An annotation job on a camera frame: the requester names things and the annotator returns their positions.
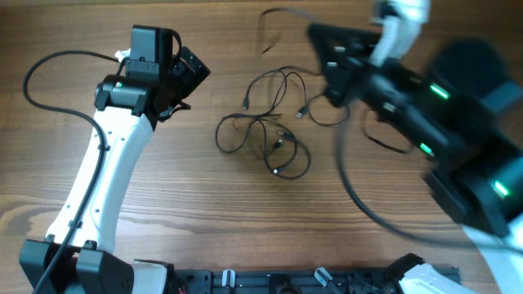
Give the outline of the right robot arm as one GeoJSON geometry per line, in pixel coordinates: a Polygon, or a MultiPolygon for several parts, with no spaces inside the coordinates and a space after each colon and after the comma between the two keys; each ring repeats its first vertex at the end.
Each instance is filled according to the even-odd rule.
{"type": "Polygon", "coordinates": [[[325,95],[358,99],[435,165],[424,179],[441,209],[481,251],[498,288],[522,290],[522,150],[499,119],[522,98],[499,54],[479,38],[447,42],[424,74],[370,57],[384,35],[312,24],[325,95]]]}

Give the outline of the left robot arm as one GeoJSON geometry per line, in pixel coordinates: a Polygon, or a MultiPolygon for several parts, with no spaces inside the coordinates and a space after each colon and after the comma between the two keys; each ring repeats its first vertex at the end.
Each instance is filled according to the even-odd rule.
{"type": "Polygon", "coordinates": [[[118,216],[132,172],[157,125],[188,109],[209,68],[173,29],[134,25],[131,46],[96,86],[91,138],[69,196],[19,262],[36,293],[183,293],[174,266],[114,254],[118,216]]]}

